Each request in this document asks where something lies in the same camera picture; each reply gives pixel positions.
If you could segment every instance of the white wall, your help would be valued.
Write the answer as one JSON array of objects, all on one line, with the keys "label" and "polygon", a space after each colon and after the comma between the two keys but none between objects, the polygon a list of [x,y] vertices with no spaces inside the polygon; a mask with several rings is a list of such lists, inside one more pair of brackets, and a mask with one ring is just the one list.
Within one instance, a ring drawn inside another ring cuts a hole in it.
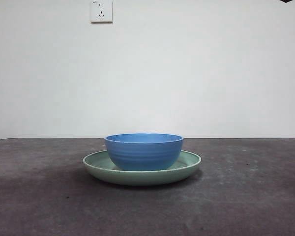
[{"label": "white wall", "polygon": [[295,0],[0,0],[0,139],[295,137]]}]

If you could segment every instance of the blue bowl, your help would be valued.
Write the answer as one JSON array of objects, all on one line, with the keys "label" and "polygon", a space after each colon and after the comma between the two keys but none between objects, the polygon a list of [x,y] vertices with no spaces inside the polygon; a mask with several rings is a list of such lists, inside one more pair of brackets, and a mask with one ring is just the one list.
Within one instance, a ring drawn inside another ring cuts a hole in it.
[{"label": "blue bowl", "polygon": [[117,134],[105,138],[112,162],[125,171],[156,171],[179,157],[183,137],[173,134]]}]

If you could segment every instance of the concrete surface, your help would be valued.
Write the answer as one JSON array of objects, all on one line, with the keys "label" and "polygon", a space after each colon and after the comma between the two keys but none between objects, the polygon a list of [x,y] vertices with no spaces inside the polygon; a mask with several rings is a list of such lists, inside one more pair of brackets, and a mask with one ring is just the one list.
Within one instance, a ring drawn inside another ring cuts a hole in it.
[{"label": "concrete surface", "polygon": [[295,139],[186,139],[200,170],[127,187],[89,175],[103,139],[0,140],[0,236],[295,236]]}]

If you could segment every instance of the light green dish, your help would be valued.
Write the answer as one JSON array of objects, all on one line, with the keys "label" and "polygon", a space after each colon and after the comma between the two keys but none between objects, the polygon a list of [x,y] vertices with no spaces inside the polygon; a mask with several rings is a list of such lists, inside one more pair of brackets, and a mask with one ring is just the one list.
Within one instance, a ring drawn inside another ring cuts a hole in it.
[{"label": "light green dish", "polygon": [[105,182],[132,186],[159,185],[182,180],[192,175],[199,168],[200,162],[200,156],[181,151],[177,161],[167,170],[122,171],[110,160],[106,150],[83,158],[83,163],[92,176]]}]

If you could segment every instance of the outlet faceplate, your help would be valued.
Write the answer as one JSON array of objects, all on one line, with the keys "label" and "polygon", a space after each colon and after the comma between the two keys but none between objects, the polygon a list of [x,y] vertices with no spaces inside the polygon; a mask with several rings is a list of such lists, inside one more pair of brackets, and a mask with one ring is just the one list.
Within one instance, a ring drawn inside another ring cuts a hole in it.
[{"label": "outlet faceplate", "polygon": [[92,23],[112,23],[113,0],[93,0],[90,4],[90,21]]}]

